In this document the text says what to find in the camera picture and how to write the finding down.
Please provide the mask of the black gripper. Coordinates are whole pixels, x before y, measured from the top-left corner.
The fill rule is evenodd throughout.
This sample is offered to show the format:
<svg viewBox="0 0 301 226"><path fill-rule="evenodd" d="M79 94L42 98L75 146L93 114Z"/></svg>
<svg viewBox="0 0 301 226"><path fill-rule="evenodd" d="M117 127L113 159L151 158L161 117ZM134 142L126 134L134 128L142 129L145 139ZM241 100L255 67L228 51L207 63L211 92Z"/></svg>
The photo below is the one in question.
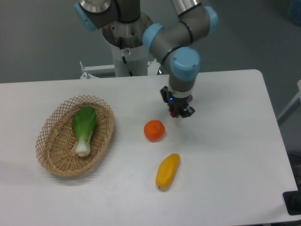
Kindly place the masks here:
<svg viewBox="0 0 301 226"><path fill-rule="evenodd" d="M195 109L189 106L191 100L191 91L169 90L168 86L164 86L160 93L163 101L168 104L171 113L180 113L182 118L190 117L194 114Z"/></svg>

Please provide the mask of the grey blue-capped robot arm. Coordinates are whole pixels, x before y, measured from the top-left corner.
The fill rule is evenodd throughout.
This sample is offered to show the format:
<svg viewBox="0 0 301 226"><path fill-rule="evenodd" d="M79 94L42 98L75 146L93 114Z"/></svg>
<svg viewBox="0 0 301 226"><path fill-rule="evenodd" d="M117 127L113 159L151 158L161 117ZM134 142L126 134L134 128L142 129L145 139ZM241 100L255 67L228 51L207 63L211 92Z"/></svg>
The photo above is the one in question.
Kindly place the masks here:
<svg viewBox="0 0 301 226"><path fill-rule="evenodd" d="M111 46L117 77L142 76L152 54L169 74L160 93L172 117L189 117L192 89L200 70L199 53L190 46L218 27L218 15L199 0L174 0L178 21L171 27L155 24L138 0L79 0L74 8L90 31L101 30Z"/></svg>

